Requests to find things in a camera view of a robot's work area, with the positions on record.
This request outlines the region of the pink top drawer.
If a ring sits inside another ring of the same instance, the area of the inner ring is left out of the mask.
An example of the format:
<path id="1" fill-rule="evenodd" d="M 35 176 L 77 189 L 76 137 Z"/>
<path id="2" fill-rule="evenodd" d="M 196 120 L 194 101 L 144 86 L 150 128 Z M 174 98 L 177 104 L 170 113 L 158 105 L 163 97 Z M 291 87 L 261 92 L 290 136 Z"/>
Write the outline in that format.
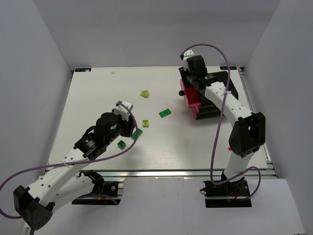
<path id="1" fill-rule="evenodd" d="M 199 107 L 201 105 L 201 95 L 193 87 L 187 87 L 183 80 L 180 80 L 179 95 L 184 98 L 185 105 L 187 108 Z"/>

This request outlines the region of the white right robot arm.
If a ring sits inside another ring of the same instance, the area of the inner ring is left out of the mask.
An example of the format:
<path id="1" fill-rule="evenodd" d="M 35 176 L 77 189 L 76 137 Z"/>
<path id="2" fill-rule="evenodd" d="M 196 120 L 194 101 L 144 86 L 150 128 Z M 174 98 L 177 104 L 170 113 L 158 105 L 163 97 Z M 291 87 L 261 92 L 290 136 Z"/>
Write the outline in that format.
<path id="1" fill-rule="evenodd" d="M 203 57 L 191 50 L 180 57 L 184 65 L 179 72 L 189 104 L 208 100 L 210 115 L 222 114 L 232 127 L 228 140 L 231 155 L 221 181 L 236 182 L 244 177 L 250 159 L 265 143 L 265 116 L 239 101 L 229 70 L 209 73 Z"/>

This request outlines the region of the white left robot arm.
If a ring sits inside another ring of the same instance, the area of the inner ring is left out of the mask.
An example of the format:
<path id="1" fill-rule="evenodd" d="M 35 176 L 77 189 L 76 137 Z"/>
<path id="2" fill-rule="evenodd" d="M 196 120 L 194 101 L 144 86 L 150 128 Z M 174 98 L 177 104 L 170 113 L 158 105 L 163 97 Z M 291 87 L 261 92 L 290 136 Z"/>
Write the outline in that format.
<path id="1" fill-rule="evenodd" d="M 52 197 L 90 161 L 102 155 L 118 136 L 130 137 L 135 122 L 131 110 L 123 105 L 103 113 L 75 143 L 60 167 L 54 167 L 28 187 L 18 186 L 13 192 L 14 207 L 32 230 L 38 230 L 52 217 Z"/>

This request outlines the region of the red sloped lego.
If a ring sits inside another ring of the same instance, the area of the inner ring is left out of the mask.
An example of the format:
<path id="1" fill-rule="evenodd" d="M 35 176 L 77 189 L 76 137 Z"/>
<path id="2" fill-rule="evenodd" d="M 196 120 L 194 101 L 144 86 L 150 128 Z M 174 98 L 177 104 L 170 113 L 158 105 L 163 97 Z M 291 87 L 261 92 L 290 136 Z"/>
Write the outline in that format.
<path id="1" fill-rule="evenodd" d="M 201 104 L 199 93 L 194 88 L 185 88 L 184 92 L 187 107 L 199 106 Z"/>

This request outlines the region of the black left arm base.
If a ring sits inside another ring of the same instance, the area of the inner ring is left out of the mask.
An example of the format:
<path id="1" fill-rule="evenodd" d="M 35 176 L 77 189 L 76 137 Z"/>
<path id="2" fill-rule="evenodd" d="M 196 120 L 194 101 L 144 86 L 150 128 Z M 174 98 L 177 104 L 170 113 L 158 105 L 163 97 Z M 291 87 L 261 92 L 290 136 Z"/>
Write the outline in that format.
<path id="1" fill-rule="evenodd" d="M 80 172 L 77 179 L 89 178 L 92 182 L 90 193 L 84 193 L 71 202 L 72 205 L 118 206 L 123 194 L 124 182 L 100 179 L 101 175 L 94 170 Z"/>

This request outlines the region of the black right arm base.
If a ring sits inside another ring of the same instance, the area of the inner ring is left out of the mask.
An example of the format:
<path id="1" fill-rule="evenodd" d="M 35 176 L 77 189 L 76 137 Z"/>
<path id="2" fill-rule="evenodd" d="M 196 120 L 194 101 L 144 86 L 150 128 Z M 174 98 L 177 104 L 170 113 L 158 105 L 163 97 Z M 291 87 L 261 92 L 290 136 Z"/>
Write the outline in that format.
<path id="1" fill-rule="evenodd" d="M 252 203 L 247 181 L 242 178 L 237 182 L 214 185 L 204 181 L 200 193 L 204 195 L 206 208 L 251 208 Z"/>

